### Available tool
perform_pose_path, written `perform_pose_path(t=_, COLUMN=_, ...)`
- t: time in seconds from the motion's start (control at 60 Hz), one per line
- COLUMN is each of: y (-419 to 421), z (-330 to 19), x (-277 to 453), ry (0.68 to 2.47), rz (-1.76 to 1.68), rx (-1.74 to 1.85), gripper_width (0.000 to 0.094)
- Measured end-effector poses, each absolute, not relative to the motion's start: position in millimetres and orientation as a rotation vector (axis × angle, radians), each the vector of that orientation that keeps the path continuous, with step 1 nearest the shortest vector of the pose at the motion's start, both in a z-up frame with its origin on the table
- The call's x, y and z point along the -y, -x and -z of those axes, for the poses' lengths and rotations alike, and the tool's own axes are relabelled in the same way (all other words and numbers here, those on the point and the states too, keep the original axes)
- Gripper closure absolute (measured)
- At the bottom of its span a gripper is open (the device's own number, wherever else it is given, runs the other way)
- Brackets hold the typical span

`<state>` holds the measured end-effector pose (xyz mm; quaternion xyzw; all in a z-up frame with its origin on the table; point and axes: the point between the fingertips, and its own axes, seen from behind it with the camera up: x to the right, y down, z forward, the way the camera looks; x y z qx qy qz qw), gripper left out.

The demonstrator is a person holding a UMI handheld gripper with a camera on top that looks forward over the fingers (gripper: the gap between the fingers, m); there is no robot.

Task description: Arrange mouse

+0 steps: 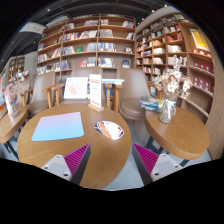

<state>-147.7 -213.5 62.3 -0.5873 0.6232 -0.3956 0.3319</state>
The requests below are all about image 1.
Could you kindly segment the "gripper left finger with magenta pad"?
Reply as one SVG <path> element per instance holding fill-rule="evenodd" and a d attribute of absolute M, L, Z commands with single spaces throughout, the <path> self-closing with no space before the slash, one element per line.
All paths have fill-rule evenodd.
<path fill-rule="evenodd" d="M 55 155 L 42 169 L 79 185 L 90 155 L 90 145 L 86 144 L 65 156 Z"/>

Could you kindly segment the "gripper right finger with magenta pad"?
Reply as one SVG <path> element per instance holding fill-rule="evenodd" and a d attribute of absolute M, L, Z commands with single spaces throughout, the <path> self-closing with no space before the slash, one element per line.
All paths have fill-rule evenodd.
<path fill-rule="evenodd" d="M 132 155 L 144 185 L 168 176 L 182 167 L 167 154 L 156 154 L 150 149 L 133 144 Z"/>

